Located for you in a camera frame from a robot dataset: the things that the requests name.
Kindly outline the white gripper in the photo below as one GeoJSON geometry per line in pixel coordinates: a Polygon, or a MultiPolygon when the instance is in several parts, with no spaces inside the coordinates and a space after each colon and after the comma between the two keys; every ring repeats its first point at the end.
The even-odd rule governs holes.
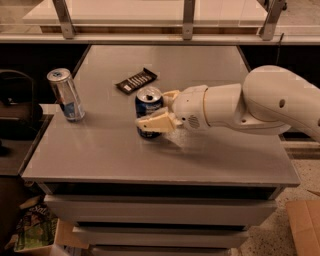
{"type": "Polygon", "coordinates": [[[188,87],[182,92],[179,90],[164,92],[162,94],[164,107],[150,115],[137,118],[135,124],[144,132],[168,133],[182,124],[192,131],[207,130],[209,125],[204,113],[207,90],[206,85],[199,85],[188,87]]]}

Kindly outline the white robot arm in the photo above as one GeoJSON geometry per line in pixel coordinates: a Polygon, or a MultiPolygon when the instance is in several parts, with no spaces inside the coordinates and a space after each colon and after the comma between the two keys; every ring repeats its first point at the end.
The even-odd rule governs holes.
{"type": "Polygon", "coordinates": [[[255,68],[243,83],[192,86],[165,92],[163,98],[162,108],[136,120],[140,129],[167,133],[179,127],[226,127],[278,135],[295,128],[320,141],[320,89],[278,66],[255,68]]]}

